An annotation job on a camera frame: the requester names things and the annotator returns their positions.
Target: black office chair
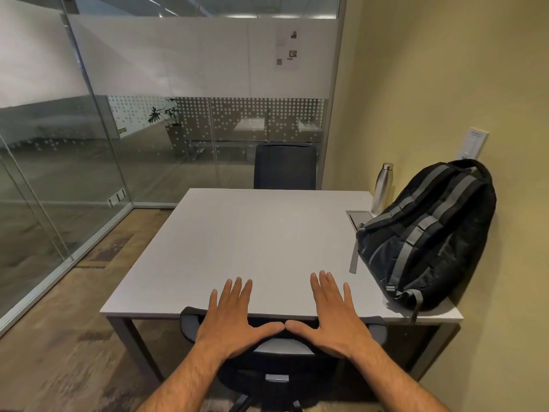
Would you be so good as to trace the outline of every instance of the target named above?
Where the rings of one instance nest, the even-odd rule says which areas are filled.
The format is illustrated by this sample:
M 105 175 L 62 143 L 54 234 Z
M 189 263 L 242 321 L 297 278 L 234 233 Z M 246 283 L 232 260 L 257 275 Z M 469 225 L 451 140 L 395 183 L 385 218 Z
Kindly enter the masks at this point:
M 255 148 L 254 189 L 316 189 L 316 147 L 258 145 Z
M 185 308 L 180 325 L 183 336 L 194 343 L 206 311 Z M 249 317 L 259 326 L 272 319 Z M 380 317 L 364 318 L 372 337 L 383 345 L 387 328 Z M 318 320 L 305 321 L 318 327 Z M 283 331 L 275 338 L 260 341 L 246 352 L 227 360 L 219 369 L 221 383 L 242 394 L 230 412 L 244 412 L 260 404 L 263 410 L 301 411 L 319 401 L 338 381 L 343 361 L 332 357 L 308 341 Z

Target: partition wall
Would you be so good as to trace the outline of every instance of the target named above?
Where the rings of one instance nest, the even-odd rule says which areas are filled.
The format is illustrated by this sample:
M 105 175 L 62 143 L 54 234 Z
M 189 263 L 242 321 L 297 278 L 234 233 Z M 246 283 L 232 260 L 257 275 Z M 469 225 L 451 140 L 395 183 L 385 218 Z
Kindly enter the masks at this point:
M 0 336 L 133 207 L 312 144 L 344 0 L 0 0 Z

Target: poster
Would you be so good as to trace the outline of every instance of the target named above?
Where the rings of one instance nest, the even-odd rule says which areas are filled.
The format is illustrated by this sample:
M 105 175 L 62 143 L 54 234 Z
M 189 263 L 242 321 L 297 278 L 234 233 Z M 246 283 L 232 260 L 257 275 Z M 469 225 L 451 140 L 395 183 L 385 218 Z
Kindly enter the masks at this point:
M 276 29 L 276 65 L 277 68 L 297 69 L 299 67 L 298 26 L 280 23 Z

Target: hand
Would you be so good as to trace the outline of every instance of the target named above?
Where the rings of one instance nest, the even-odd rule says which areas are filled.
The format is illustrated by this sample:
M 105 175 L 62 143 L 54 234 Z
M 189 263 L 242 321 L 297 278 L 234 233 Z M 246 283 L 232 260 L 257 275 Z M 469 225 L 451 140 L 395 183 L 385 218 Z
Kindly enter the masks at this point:
M 315 330 L 303 322 L 288 320 L 286 329 L 308 339 L 328 354 L 352 360 L 357 352 L 374 340 L 356 315 L 349 284 L 343 284 L 343 299 L 330 272 L 326 274 L 321 270 L 319 276 L 320 283 L 316 275 L 311 274 L 312 294 L 320 326 Z
M 240 277 L 235 280 L 232 290 L 232 280 L 227 280 L 219 304 L 217 290 L 211 292 L 208 313 L 196 334 L 195 346 L 207 347 L 223 362 L 243 353 L 258 341 L 284 330 L 282 322 L 268 322 L 257 328 L 248 324 L 251 285 L 251 280 L 246 282 L 241 293 Z

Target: black backpack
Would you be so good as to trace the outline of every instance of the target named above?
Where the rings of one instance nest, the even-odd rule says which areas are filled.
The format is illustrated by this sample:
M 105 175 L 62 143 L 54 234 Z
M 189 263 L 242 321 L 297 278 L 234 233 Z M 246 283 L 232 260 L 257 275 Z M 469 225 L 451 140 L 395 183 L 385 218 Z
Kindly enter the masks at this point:
M 495 209 L 492 177 L 477 160 L 428 166 L 360 225 L 360 257 L 390 297 L 414 310 L 415 321 L 475 270 Z

